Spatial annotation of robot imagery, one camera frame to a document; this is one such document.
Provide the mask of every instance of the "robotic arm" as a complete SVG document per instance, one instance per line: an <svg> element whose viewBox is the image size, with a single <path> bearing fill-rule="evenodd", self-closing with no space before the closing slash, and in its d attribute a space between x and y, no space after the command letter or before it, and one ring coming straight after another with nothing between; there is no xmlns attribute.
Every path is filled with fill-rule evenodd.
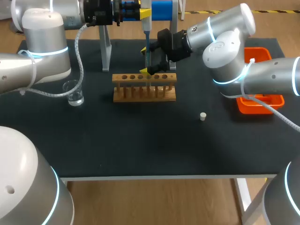
<svg viewBox="0 0 300 225"><path fill-rule="evenodd" d="M300 88L299 58L280 58L251 66L244 61L244 40L239 29L219 35L203 52L203 62L211 70L220 92L230 98L245 94L295 94Z"/></svg>
<svg viewBox="0 0 300 225"><path fill-rule="evenodd" d="M245 94L294 93L298 96L299 58L274 59L254 63L251 67L245 63L245 41L254 33L253 15L248 5L242 3L173 36L168 29L160 31L150 50L161 48L168 60L177 62L197 49L205 49L204 64L211 70L214 82L226 97L242 95L242 79ZM147 71L152 75L168 69L168 62L163 60L159 65L148 67Z"/></svg>
<svg viewBox="0 0 300 225"><path fill-rule="evenodd" d="M63 20L59 13L40 8L28 9L22 17L22 27L33 59L24 54L0 53L0 94L33 83L60 80L71 72Z"/></svg>
<svg viewBox="0 0 300 225"><path fill-rule="evenodd" d="M168 29L161 30L157 33L157 42L150 45L150 51L161 48L168 60L177 62L188 58L197 49L205 49L220 34L235 28L240 30L244 40L255 33L254 18L245 3L209 17L206 21L176 34L172 34ZM166 71L169 69L167 64L162 61L160 65L148 67L148 73L152 75L160 70Z"/></svg>

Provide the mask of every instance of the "white cylinder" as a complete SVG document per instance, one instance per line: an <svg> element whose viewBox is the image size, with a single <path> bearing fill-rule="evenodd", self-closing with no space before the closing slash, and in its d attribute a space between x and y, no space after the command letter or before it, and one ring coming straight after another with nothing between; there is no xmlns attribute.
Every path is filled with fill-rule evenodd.
<svg viewBox="0 0 300 225"><path fill-rule="evenodd" d="M205 118L206 118L206 113L204 112L200 113L200 120L205 121Z"/></svg>

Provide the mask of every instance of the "black tabletop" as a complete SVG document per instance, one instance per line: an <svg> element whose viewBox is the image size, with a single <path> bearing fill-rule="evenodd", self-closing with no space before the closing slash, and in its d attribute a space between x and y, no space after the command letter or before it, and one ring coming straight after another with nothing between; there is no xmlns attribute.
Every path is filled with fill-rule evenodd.
<svg viewBox="0 0 300 225"><path fill-rule="evenodd" d="M36 88L60 93L79 77L74 41L67 43L72 74ZM246 46L284 57L275 39ZM61 177L274 174L297 156L299 134L272 115L241 115L212 83L200 52L177 63L176 102L113 103L112 74L138 73L143 47L142 40L112 40L110 71L102 72L99 41L81 40L84 104L9 93L0 97L0 125L29 137ZM284 98L280 112L300 124L299 100Z"/></svg>

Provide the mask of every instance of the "orange tray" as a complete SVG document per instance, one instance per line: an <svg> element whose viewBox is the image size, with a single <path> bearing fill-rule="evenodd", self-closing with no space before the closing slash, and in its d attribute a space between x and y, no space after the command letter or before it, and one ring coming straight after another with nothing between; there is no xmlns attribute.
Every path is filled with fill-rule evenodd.
<svg viewBox="0 0 300 225"><path fill-rule="evenodd" d="M245 63L249 63L250 59L254 58L255 62L262 62L271 60L268 49L261 47L245 48ZM281 108L285 104L285 100L282 95L255 95L255 97L274 109ZM239 97L236 99L238 107L243 114L273 114L270 110L266 109L262 105Z"/></svg>

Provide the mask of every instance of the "metal stand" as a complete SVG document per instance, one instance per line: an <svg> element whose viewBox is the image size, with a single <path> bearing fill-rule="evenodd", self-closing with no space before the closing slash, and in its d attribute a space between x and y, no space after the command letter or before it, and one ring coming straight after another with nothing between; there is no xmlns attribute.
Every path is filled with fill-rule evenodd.
<svg viewBox="0 0 300 225"><path fill-rule="evenodd" d="M181 20L184 20L184 14L186 12L186 0L179 0L179 7L181 12Z"/></svg>
<svg viewBox="0 0 300 225"><path fill-rule="evenodd" d="M178 0L172 1L172 21L170 21L170 32L177 33L178 24ZM176 62L170 61L170 70L176 70Z"/></svg>
<svg viewBox="0 0 300 225"><path fill-rule="evenodd" d="M109 71L112 45L108 36L107 26L99 26L100 48L102 58L102 71Z"/></svg>
<svg viewBox="0 0 300 225"><path fill-rule="evenodd" d="M263 194L272 179L267 179L254 200L251 202L247 182L245 178L234 179L235 187L242 213L242 224L252 225L263 213Z"/></svg>

